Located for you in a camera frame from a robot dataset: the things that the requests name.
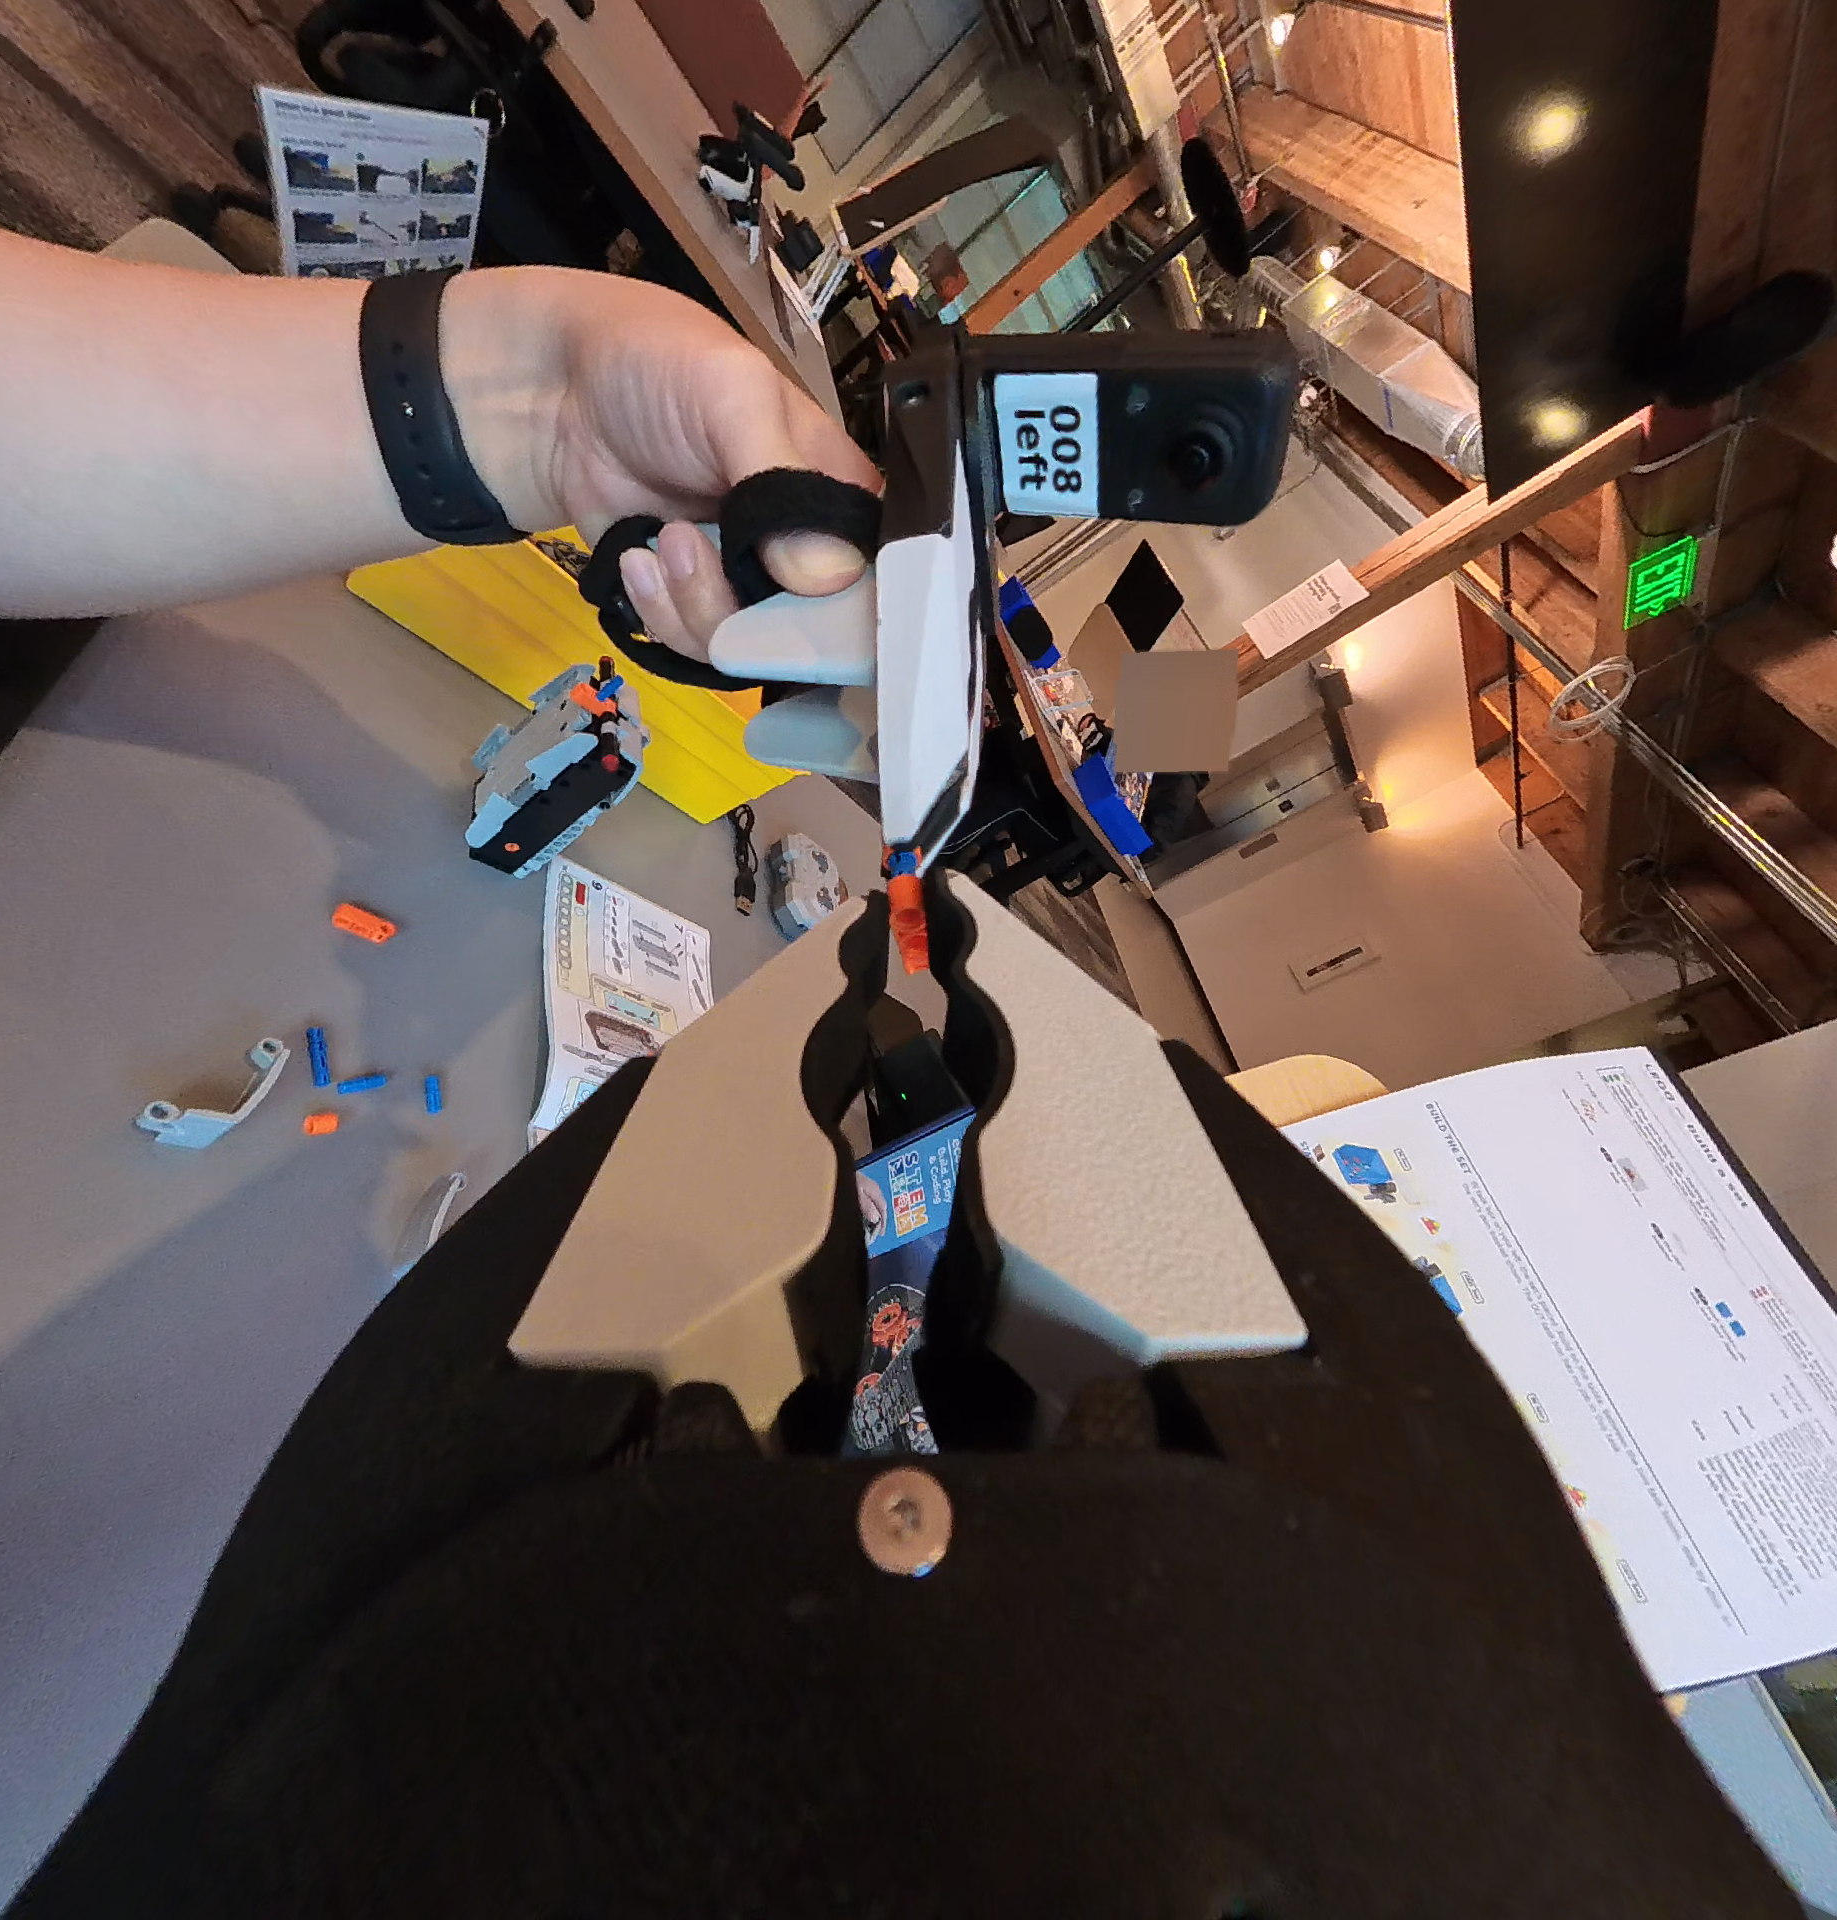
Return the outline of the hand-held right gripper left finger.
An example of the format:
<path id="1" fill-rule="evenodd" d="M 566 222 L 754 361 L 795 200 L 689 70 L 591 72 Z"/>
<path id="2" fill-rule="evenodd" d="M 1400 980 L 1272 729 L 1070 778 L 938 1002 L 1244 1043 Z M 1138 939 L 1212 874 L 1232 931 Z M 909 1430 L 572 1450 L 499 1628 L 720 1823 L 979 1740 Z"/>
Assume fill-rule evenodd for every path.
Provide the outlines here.
<path id="1" fill-rule="evenodd" d="M 667 1043 L 509 1336 L 522 1366 L 714 1383 L 775 1422 L 806 1373 L 787 1284 L 834 1217 L 803 1064 L 850 934 L 880 974 L 883 906 L 856 897 Z"/>

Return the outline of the grey desk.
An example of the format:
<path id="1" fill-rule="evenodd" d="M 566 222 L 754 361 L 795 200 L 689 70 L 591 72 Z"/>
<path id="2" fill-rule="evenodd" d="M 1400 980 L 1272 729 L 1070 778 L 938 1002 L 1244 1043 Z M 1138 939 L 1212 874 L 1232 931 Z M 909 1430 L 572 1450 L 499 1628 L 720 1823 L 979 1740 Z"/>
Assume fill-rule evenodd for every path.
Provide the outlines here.
<path id="1" fill-rule="evenodd" d="M 526 1151 L 543 882 L 463 850 L 495 688 L 311 581 L 115 620 L 0 756 L 0 1908 L 154 1690 L 417 1202 Z M 394 920 L 367 944 L 339 902 Z M 333 1083 L 315 1088 L 307 1028 Z M 205 1151 L 135 1127 L 230 1108 Z M 426 1116 L 420 1083 L 442 1077 Z M 341 1131 L 303 1136 L 311 1113 Z"/>

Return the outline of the person's left hand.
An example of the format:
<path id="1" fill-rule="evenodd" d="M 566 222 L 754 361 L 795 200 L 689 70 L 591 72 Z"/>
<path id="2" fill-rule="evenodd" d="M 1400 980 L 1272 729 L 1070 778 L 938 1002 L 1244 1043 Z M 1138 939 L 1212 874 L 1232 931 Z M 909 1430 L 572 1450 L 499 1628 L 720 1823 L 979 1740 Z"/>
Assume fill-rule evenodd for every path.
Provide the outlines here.
<path id="1" fill-rule="evenodd" d="M 440 362 L 469 457 L 511 525 L 588 543 L 654 516 L 622 556 L 643 632 L 706 661 L 736 596 L 705 525 L 752 474 L 819 470 L 883 493 L 879 469 L 761 348 L 694 300 L 619 277 L 470 271 L 440 307 Z"/>

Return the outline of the black monitor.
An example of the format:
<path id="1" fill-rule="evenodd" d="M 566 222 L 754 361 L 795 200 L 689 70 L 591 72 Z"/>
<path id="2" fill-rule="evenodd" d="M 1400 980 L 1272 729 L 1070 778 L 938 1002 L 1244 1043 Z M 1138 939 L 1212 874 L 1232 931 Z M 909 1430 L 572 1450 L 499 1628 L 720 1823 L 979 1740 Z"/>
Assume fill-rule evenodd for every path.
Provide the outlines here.
<path id="1" fill-rule="evenodd" d="M 1146 541 L 1134 548 L 1105 596 L 1105 607 L 1134 654 L 1157 647 L 1182 604 L 1182 591 Z"/>

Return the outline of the pale wooden board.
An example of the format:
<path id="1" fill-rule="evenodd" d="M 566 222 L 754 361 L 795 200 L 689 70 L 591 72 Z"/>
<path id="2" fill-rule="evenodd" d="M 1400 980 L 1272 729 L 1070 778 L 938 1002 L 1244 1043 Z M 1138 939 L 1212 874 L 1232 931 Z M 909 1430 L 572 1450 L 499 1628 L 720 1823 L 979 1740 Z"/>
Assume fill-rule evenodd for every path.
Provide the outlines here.
<path id="1" fill-rule="evenodd" d="M 1287 1056 L 1237 1070 L 1224 1083 L 1279 1131 L 1389 1093 L 1373 1072 L 1329 1055 Z"/>

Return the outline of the grey motor block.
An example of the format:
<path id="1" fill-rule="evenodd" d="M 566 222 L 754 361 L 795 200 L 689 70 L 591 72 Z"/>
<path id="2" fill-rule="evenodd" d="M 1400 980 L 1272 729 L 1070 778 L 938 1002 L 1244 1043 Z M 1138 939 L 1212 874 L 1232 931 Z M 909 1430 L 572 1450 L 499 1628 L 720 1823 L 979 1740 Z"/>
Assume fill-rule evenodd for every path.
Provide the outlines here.
<path id="1" fill-rule="evenodd" d="M 769 844 L 763 878 L 770 918 L 788 944 L 850 899 L 834 857 L 803 831 L 788 831 Z"/>

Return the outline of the black box with green light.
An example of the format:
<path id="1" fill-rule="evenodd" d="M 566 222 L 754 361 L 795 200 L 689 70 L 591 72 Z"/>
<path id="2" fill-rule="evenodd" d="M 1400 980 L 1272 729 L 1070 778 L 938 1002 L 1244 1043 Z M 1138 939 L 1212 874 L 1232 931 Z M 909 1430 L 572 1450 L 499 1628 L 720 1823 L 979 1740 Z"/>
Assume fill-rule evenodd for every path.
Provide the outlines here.
<path id="1" fill-rule="evenodd" d="M 901 1140 L 970 1111 L 944 1066 L 936 1034 L 920 1030 L 901 1045 L 875 1046 L 864 1083 L 875 1139 Z"/>

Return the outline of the long pale background table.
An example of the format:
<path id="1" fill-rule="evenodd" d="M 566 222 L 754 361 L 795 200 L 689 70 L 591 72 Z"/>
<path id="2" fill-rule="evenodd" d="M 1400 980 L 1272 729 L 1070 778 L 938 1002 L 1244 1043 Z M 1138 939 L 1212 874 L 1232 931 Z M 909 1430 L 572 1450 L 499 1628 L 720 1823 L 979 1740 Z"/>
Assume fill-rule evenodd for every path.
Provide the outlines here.
<path id="1" fill-rule="evenodd" d="M 783 290 L 767 265 L 746 257 L 694 183 L 694 141 L 706 109 L 654 27 L 634 3 L 595 3 L 591 16 L 566 3 L 504 3 L 522 33 L 555 29 L 546 70 L 595 136 L 619 161 L 700 273 L 731 323 L 826 414 L 838 396 L 825 342 L 803 323 L 780 324 Z"/>

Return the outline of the yellow plastic parts bin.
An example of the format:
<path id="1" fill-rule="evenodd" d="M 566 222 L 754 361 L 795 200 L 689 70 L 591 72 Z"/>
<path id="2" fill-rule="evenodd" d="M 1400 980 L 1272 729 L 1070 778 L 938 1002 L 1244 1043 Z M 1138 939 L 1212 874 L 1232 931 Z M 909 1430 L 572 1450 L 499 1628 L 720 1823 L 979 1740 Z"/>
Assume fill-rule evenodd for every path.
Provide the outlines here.
<path id="1" fill-rule="evenodd" d="M 535 691 L 574 663 L 615 647 L 583 600 L 577 574 L 588 556 L 572 531 L 493 547 L 440 547 L 426 554 L 354 569 L 351 592 L 430 648 L 528 709 Z M 639 692 L 650 746 L 643 783 L 697 823 L 795 781 L 752 761 L 745 724 L 761 709 L 754 691 L 670 685 L 619 661 Z"/>

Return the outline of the black wrist band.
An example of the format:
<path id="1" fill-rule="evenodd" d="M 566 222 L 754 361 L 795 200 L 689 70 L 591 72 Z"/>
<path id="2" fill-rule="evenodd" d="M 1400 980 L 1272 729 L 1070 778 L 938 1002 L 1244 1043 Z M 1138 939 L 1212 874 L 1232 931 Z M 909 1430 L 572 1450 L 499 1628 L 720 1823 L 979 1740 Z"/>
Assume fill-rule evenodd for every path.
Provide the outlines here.
<path id="1" fill-rule="evenodd" d="M 375 442 L 407 526 L 444 547 L 525 541 L 474 469 L 442 373 L 442 300 L 458 266 L 371 282 L 356 362 Z"/>

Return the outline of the pale grey curved brick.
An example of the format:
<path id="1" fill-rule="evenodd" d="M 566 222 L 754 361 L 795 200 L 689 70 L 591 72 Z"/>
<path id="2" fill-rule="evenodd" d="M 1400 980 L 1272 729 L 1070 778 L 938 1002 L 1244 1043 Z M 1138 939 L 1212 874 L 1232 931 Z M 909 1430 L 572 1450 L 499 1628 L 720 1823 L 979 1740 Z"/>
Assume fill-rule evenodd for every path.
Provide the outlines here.
<path id="1" fill-rule="evenodd" d="M 210 1148 L 258 1113 L 290 1062 L 290 1046 L 278 1037 L 261 1038 L 247 1050 L 244 1062 L 251 1077 L 235 1107 L 219 1111 L 152 1101 L 137 1115 L 135 1127 L 162 1146 Z"/>

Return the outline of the printed photo poster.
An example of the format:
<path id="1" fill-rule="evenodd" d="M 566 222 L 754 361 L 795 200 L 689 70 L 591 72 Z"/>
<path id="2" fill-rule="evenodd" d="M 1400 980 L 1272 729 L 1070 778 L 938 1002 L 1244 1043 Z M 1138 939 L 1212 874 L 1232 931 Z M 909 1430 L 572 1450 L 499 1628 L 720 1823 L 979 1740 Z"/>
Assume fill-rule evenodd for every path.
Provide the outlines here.
<path id="1" fill-rule="evenodd" d="M 258 121 L 285 277 L 376 282 L 470 269 L 484 121 L 269 85 Z"/>

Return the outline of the large black screen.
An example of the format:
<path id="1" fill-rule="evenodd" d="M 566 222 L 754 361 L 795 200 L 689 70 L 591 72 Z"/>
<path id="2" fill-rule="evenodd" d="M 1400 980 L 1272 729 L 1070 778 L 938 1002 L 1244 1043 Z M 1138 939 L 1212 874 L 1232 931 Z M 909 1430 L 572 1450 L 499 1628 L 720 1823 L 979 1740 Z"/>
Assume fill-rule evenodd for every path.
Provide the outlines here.
<path id="1" fill-rule="evenodd" d="M 1485 476 L 1652 400 L 1683 324 L 1716 3 L 1452 3 Z"/>

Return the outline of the green exit sign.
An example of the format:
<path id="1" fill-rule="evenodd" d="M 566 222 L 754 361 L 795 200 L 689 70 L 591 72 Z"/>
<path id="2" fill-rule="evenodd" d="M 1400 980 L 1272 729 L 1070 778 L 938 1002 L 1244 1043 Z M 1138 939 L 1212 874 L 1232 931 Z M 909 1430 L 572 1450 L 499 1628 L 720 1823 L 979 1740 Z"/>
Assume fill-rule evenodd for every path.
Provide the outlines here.
<path id="1" fill-rule="evenodd" d="M 1631 632 L 1698 596 L 1702 536 L 1688 532 L 1646 545 L 1625 572 L 1621 631 Z"/>

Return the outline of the printed photo sheet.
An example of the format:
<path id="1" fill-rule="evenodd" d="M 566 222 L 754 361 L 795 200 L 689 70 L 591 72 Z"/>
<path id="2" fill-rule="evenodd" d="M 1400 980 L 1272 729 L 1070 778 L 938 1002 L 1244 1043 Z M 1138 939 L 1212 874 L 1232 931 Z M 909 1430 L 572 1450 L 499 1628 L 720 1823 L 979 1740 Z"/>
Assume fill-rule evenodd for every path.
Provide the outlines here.
<path id="1" fill-rule="evenodd" d="M 1837 1826 L 1837 1649 L 1756 1675 L 1804 1780 Z"/>

